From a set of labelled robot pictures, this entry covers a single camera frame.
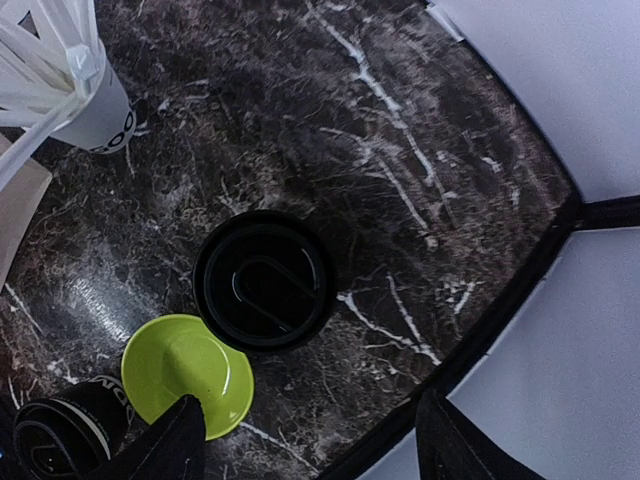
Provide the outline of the lime green bowl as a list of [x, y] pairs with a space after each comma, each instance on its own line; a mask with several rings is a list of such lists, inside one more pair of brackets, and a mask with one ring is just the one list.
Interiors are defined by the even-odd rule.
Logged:
[[121, 379], [135, 411], [149, 424], [182, 396], [194, 396], [203, 410], [208, 441], [244, 421], [255, 391], [247, 356], [188, 314], [161, 316], [140, 327], [125, 347]]

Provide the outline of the black coffee cup lid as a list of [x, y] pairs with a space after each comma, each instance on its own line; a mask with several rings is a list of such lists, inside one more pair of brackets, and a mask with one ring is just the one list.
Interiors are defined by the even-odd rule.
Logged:
[[320, 236], [274, 210], [242, 213], [214, 228], [192, 269], [207, 328], [251, 355], [282, 354], [316, 336], [332, 315], [336, 281]]

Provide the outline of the white paper straw cup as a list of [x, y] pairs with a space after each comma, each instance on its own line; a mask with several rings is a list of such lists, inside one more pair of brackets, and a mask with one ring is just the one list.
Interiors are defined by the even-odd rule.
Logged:
[[137, 125], [127, 92], [114, 71], [104, 43], [99, 41], [101, 67], [92, 80], [95, 90], [88, 100], [61, 123], [51, 138], [95, 154], [124, 149]]

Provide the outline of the black right frame post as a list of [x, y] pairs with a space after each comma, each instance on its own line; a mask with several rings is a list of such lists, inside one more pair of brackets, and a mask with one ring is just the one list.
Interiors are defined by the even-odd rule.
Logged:
[[638, 195], [586, 203], [576, 222], [578, 230], [616, 229], [640, 226]]

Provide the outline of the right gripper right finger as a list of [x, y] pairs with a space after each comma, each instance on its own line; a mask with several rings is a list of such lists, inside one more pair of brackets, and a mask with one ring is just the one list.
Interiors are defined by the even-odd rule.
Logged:
[[424, 392], [415, 421], [422, 479], [538, 479], [500, 449], [435, 389]]

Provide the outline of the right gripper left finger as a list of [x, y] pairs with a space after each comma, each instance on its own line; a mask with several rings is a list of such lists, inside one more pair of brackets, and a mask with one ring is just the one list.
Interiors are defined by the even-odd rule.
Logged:
[[202, 479], [205, 470], [204, 413], [190, 394], [164, 414], [116, 457], [86, 479]]

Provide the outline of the checkered paper takeout bag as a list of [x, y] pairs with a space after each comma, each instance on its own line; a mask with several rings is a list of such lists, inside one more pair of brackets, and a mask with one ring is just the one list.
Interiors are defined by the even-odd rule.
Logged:
[[1, 175], [1, 286], [51, 180], [52, 174], [28, 159], [7, 182]]

